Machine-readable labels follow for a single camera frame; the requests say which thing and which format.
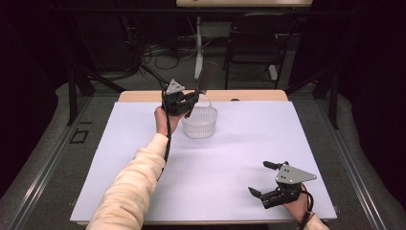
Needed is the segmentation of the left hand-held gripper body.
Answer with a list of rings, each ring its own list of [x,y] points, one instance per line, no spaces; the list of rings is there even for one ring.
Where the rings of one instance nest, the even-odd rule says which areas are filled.
[[[162,91],[162,108],[167,115],[178,116],[192,110],[192,104],[183,93],[185,87],[176,80],[171,80]]]

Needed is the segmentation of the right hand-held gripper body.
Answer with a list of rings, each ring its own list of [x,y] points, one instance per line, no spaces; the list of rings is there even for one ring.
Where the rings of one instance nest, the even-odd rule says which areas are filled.
[[[317,178],[315,174],[292,167],[287,162],[281,164],[282,167],[276,170],[277,188],[272,192],[261,194],[259,198],[265,209],[297,200],[302,184]]]

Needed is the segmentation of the white plastic basket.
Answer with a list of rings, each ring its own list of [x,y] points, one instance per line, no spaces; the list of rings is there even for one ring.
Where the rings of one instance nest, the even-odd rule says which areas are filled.
[[[201,96],[200,101],[207,105],[196,105],[189,118],[182,119],[184,133],[192,139],[205,139],[214,135],[217,110],[213,107],[212,101]]]

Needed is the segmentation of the person's left hand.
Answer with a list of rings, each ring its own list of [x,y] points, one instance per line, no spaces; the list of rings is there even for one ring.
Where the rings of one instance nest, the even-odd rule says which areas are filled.
[[[156,132],[169,136],[172,134],[179,121],[184,117],[184,114],[178,116],[167,116],[166,112],[161,106],[158,106],[154,111],[155,122],[156,122]]]

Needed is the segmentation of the person's right hand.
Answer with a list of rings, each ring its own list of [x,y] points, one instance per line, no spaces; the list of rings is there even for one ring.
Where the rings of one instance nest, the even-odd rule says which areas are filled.
[[[308,196],[305,186],[301,187],[301,193],[297,200],[290,203],[285,203],[283,207],[287,212],[297,221],[303,222],[305,214],[307,213]]]

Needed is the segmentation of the white-legged wooden desk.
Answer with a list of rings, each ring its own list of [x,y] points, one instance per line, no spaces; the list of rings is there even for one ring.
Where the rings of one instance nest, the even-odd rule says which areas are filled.
[[[309,8],[313,0],[176,0],[176,6],[179,8],[188,9],[204,9],[204,8],[271,8],[271,9],[305,9]],[[194,79],[198,79],[198,75],[202,70],[203,64],[203,46],[202,46],[202,21],[201,16],[196,18],[196,64],[194,71]]]

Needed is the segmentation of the black folding chair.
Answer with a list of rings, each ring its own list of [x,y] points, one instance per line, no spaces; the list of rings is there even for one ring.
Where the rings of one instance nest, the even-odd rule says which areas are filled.
[[[275,86],[282,75],[289,40],[297,31],[298,19],[290,13],[248,12],[233,20],[223,64],[225,88],[229,86],[231,64],[277,66]]]

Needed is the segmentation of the metal floor rail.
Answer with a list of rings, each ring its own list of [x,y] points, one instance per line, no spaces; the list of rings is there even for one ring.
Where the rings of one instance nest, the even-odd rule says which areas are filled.
[[[345,144],[345,141],[338,129],[336,129],[331,123],[328,116],[328,108],[323,100],[317,100],[316,104],[321,110],[322,117],[327,124],[329,132],[334,137],[335,143],[339,149],[339,157],[342,165],[346,170],[349,177],[352,188],[354,189],[358,201],[366,215],[366,218],[373,230],[388,230],[381,215],[379,214],[375,203],[372,200],[371,193],[366,187],[359,171],[357,170],[353,159],[350,156],[350,151]]]
[[[0,230],[84,230],[70,217],[98,141],[94,107],[84,98],[70,126],[54,118],[0,201]]]

